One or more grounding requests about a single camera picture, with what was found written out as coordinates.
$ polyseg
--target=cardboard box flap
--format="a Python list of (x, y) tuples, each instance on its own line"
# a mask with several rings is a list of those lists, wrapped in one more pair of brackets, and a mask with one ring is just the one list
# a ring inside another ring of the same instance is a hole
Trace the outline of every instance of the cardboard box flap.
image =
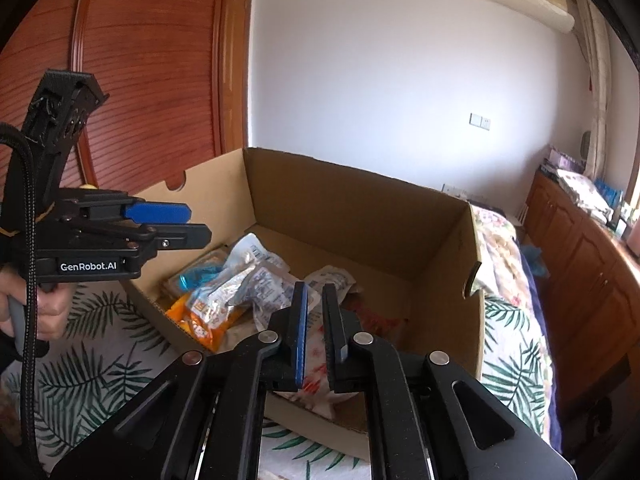
[(442, 350), (479, 378), (484, 351), (484, 295), (470, 295), (481, 257), (471, 208), (417, 281), (411, 323), (400, 348), (427, 355)]
[(182, 189), (170, 191), (164, 182), (138, 194), (155, 202), (183, 202), (191, 208), (191, 222), (211, 229), (211, 243), (201, 251), (159, 251), (147, 262), (136, 287), (156, 300), (159, 283), (175, 274), (201, 254), (235, 240), (255, 223), (254, 208), (244, 170), (242, 150), (203, 162), (186, 171)]
[(244, 151), (260, 225), (383, 272), (417, 278), (466, 203), (302, 155)]

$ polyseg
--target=human hand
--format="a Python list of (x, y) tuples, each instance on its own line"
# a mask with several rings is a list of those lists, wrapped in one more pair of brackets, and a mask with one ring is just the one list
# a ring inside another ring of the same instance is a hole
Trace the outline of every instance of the human hand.
[[(62, 337), (75, 290), (75, 283), (59, 283), (51, 292), (38, 289), (38, 339), (50, 341)], [(27, 302), (26, 283), (10, 266), (4, 266), (0, 270), (0, 330), (13, 337), (8, 296), (22, 304)]]

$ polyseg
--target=leaf pattern fabric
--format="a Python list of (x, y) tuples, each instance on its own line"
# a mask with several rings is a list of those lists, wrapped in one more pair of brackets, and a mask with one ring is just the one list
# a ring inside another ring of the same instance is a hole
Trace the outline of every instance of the leaf pattern fabric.
[[(36, 361), (35, 429), (44, 469), (77, 446), (177, 357), (119, 283), (80, 283), (65, 335)], [(20, 363), (2, 374), (20, 405)]]
[[(119, 283), (80, 283), (73, 303), (65, 336), (52, 342), (36, 364), (36, 439), (48, 472), (177, 357)], [(20, 372), (20, 363), (13, 363), (0, 379), (14, 415)], [(19, 426), (13, 425), (19, 436)], [(263, 434), (262, 480), (370, 479), (368, 463), (270, 420)]]
[(529, 281), (513, 225), (503, 216), (472, 206), (484, 274), (484, 354), (481, 383), (513, 413), (550, 442), (553, 368), (542, 327), (536, 320)]

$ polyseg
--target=cabinet door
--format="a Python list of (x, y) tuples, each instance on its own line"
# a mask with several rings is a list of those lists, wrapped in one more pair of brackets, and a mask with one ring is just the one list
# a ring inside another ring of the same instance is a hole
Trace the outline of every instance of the cabinet door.
[(550, 281), (553, 283), (562, 275), (572, 249), (578, 241), (582, 215), (568, 200), (552, 203), (549, 211), (549, 220), (540, 248), (542, 260), (549, 270)]
[(563, 406), (596, 383), (638, 339), (638, 284), (620, 266), (624, 263), (605, 273), (593, 290), (597, 308), (555, 356)]
[(552, 196), (548, 185), (550, 182), (540, 174), (536, 174), (533, 186), (527, 199), (529, 210), (524, 221), (524, 228), (533, 243), (538, 247), (543, 244), (548, 227)]
[(559, 355), (585, 320), (593, 315), (604, 273), (614, 261), (594, 226), (584, 222), (579, 231), (566, 267), (543, 303), (554, 356)]

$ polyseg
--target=white wall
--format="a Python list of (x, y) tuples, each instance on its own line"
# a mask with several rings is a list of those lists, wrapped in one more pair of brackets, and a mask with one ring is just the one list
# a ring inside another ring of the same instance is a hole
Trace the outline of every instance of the white wall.
[(254, 137), (252, 114), (254, 112), (254, 49), (255, 49), (255, 13), (256, 13), (256, 0), (252, 0), (251, 16), (249, 17), (249, 63), (247, 67), (248, 82), (247, 82), (247, 137), (249, 145), (252, 144)]
[(486, 0), (255, 6), (254, 145), (462, 187), (510, 212), (546, 143), (578, 153), (589, 74), (572, 35)]
[(609, 28), (611, 102), (607, 109), (605, 181), (626, 192), (638, 145), (640, 89), (638, 70), (616, 33)]

